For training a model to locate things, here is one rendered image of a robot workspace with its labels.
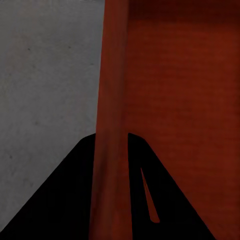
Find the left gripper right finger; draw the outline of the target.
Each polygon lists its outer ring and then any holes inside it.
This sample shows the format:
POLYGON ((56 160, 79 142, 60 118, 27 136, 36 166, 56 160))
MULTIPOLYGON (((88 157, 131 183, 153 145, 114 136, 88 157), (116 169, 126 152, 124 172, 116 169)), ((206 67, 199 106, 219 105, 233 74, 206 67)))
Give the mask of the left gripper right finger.
POLYGON ((216 240, 146 140, 127 140, 133 240, 216 240), (150 219, 142 172, 160 223, 150 219))

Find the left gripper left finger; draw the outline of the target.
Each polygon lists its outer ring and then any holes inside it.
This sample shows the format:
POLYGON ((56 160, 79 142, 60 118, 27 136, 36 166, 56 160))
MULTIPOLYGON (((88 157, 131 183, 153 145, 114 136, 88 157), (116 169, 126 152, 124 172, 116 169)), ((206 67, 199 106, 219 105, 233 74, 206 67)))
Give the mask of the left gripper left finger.
POLYGON ((73 148, 0 232, 0 240, 89 240, 96 134, 73 148))

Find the storage box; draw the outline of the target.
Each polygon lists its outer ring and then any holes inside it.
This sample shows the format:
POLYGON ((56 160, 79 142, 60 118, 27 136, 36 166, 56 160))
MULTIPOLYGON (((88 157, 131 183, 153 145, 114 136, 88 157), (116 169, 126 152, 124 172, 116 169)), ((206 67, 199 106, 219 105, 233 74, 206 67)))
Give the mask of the storage box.
POLYGON ((240 0, 105 0, 88 240, 133 240, 129 133, 240 240, 240 0))

